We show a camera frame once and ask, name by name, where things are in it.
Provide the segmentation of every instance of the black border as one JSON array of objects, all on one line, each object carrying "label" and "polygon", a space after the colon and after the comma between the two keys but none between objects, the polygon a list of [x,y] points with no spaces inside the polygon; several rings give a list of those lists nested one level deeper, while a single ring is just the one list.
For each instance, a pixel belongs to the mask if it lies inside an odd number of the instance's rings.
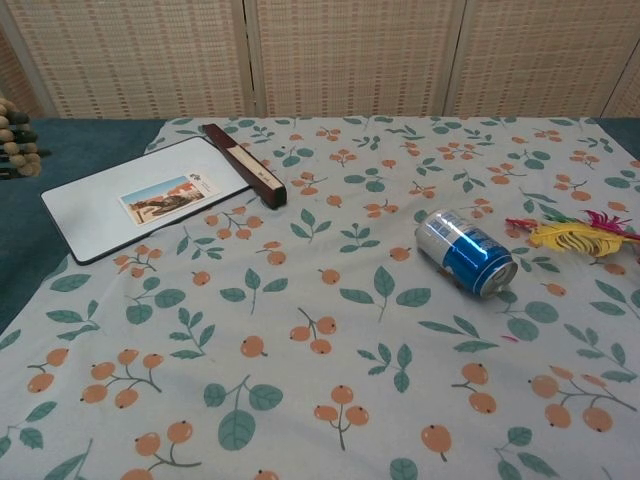
[{"label": "black border", "polygon": [[232,192],[232,193],[230,193],[230,194],[228,194],[228,195],[226,195],[226,196],[224,196],[224,197],[222,197],[222,198],[218,198],[218,199],[214,200],[214,201],[213,201],[213,202],[211,202],[211,203],[204,203],[204,205],[202,205],[202,207],[197,208],[197,209],[196,209],[196,210],[194,210],[193,212],[189,212],[189,213],[187,213],[187,214],[185,214],[185,215],[183,215],[183,216],[181,216],[181,217],[177,218],[176,220],[174,220],[174,221],[172,221],[172,222],[170,222],[170,223],[167,223],[167,224],[161,225],[161,226],[159,226],[158,228],[154,228],[153,230],[151,230],[150,232],[145,233],[144,235],[140,235],[140,236],[138,236],[138,237],[134,237],[133,239],[131,239],[131,240],[129,240],[129,241],[127,241],[127,242],[125,242],[125,243],[123,243],[123,244],[121,244],[121,245],[118,245],[118,246],[116,246],[116,247],[114,247],[114,248],[112,248],[112,249],[110,249],[110,250],[107,250],[107,251],[105,251],[104,253],[101,253],[101,254],[99,254],[99,255],[96,255],[96,256],[95,256],[95,257],[93,257],[93,258],[90,258],[90,259],[88,259],[88,260],[84,260],[84,261],[80,261],[80,260],[78,260],[78,258],[76,257],[76,254],[74,253],[73,249],[71,248],[71,245],[70,245],[70,244],[69,244],[69,242],[67,241],[67,238],[66,238],[66,237],[64,236],[64,234],[62,233],[62,230],[60,229],[60,226],[58,225],[58,222],[56,222],[56,219],[54,218],[53,214],[51,213],[51,210],[49,210],[49,207],[47,207],[46,202],[45,202],[45,201],[44,201],[44,199],[42,198],[42,195],[44,195],[46,192],[48,192],[48,191],[50,191],[50,190],[55,190],[56,188],[60,188],[60,187],[63,187],[63,186],[65,186],[65,185],[68,185],[68,184],[70,184],[70,183],[77,182],[78,180],[82,180],[83,178],[92,177],[92,176],[94,176],[94,175],[99,175],[99,174],[104,173],[104,172],[107,172],[107,171],[109,171],[109,170],[113,170],[114,168],[118,168],[118,167],[120,167],[120,166],[122,166],[122,165],[126,165],[126,164],[127,164],[127,163],[129,163],[129,162],[135,162],[136,160],[138,160],[138,159],[140,159],[140,158],[142,158],[142,157],[146,157],[147,155],[155,154],[155,153],[157,153],[157,152],[159,152],[159,151],[161,151],[161,150],[164,150],[165,148],[169,148],[169,147],[173,147],[173,146],[175,146],[175,145],[179,145],[180,143],[187,142],[187,141],[189,141],[189,140],[193,140],[194,138],[199,138],[200,140],[202,140],[202,141],[204,141],[204,142],[208,143],[209,145],[211,145],[211,146],[212,146],[213,148],[215,148],[216,150],[220,151],[220,149],[219,149],[218,147],[216,147],[212,142],[208,141],[207,139],[205,139],[205,138],[203,138],[203,137],[201,137],[201,136],[199,136],[199,135],[196,135],[196,136],[193,136],[193,137],[185,138],[184,140],[180,140],[179,142],[172,143],[171,145],[166,145],[166,146],[164,146],[164,147],[162,147],[162,148],[159,148],[159,149],[157,149],[157,150],[154,150],[153,152],[148,152],[148,153],[145,153],[145,154],[143,154],[143,155],[140,155],[139,157],[132,158],[131,160],[128,160],[128,161],[123,162],[123,163],[120,163],[120,164],[118,164],[118,165],[114,165],[113,167],[106,168],[106,169],[104,169],[104,170],[100,170],[99,172],[96,172],[96,173],[92,173],[91,175],[86,175],[86,176],[84,176],[84,177],[76,178],[75,180],[70,180],[70,181],[68,181],[68,182],[66,182],[66,183],[63,183],[63,184],[61,184],[61,185],[58,185],[57,187],[50,188],[49,190],[46,190],[46,191],[44,191],[44,192],[42,192],[42,193],[40,194],[40,201],[41,201],[41,202],[42,202],[42,204],[44,205],[44,209],[45,209],[45,211],[47,212],[47,214],[49,215],[49,218],[50,218],[50,219],[51,219],[51,221],[53,222],[53,225],[55,226],[56,230],[58,231],[58,234],[62,237],[62,239],[64,240],[64,243],[67,245],[67,248],[69,249],[69,252],[71,253],[71,256],[73,257],[73,260],[74,260],[78,265],[83,265],[83,266],[84,266],[84,265],[90,265],[90,264],[92,264],[92,263],[94,263],[94,262],[96,262],[96,261],[98,261],[98,260],[100,260],[100,259],[102,259],[102,258],[104,258],[104,257],[106,257],[106,256],[108,256],[108,255],[110,255],[110,254],[112,254],[112,253],[114,253],[114,252],[117,252],[118,250],[123,249],[124,247],[126,247],[126,246],[128,246],[128,245],[131,245],[132,243],[135,243],[135,242],[137,242],[137,241],[139,241],[139,240],[142,240],[143,238],[147,238],[147,237],[149,237],[152,233],[157,232],[158,230],[160,230],[160,229],[162,229],[162,228],[169,227],[169,226],[171,226],[171,225],[176,225],[176,224],[178,224],[178,223],[182,222],[182,220],[184,220],[185,218],[189,218],[189,217],[191,217],[191,216],[195,215],[196,213],[200,213],[200,212],[202,212],[202,211],[204,211],[204,210],[206,210],[206,209],[208,209],[208,208],[212,207],[213,205],[217,205],[218,203],[223,202],[223,201],[225,201],[225,200],[226,200],[226,199],[228,199],[228,198],[231,198],[231,197],[233,197],[233,196],[235,196],[235,195],[238,195],[238,194],[240,194],[240,193],[246,192],[247,190],[251,189],[251,185],[247,185],[246,187],[243,187],[243,188],[241,188],[240,190],[236,190],[236,191],[234,191],[234,192]]}]

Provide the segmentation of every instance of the table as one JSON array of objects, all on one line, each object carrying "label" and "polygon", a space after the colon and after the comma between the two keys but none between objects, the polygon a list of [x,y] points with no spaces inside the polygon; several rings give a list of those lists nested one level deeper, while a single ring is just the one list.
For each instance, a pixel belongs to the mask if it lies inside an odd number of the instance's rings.
[{"label": "table", "polygon": [[[147,151],[210,121],[288,205],[246,192],[63,260],[0,337],[0,478],[634,478],[637,247],[504,223],[638,218],[640,164],[592,120],[174,119]],[[417,250],[441,207],[512,251],[508,291]]]}]

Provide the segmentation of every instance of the can lid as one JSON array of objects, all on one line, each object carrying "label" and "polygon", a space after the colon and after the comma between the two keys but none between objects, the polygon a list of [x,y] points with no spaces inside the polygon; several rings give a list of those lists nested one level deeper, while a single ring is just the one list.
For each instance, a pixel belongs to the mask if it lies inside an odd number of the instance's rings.
[{"label": "can lid", "polygon": [[518,271],[518,264],[514,261],[505,263],[500,268],[489,275],[484,285],[480,289],[480,296],[483,298],[491,297],[499,293],[503,287],[508,285]]}]

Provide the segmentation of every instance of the wicker screen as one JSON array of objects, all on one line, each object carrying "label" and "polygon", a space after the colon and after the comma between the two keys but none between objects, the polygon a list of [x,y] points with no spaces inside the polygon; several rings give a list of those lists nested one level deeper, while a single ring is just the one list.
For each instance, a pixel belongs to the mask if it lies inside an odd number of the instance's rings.
[{"label": "wicker screen", "polygon": [[638,0],[469,0],[445,113],[600,116]]},{"label": "wicker screen", "polygon": [[167,118],[253,113],[238,1],[7,3],[61,117]]},{"label": "wicker screen", "polygon": [[604,112],[607,117],[640,117],[640,44]]},{"label": "wicker screen", "polygon": [[246,1],[265,114],[441,113],[463,2]]},{"label": "wicker screen", "polygon": [[31,84],[0,28],[0,97],[11,100],[32,117],[42,116],[42,107]]}]

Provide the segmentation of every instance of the blue can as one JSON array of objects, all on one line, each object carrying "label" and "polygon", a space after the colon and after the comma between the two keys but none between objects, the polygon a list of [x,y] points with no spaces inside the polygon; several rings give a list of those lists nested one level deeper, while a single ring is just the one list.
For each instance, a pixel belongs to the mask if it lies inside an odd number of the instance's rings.
[{"label": "blue can", "polygon": [[515,276],[509,250],[449,210],[437,210],[416,229],[420,249],[468,291],[486,298]]}]

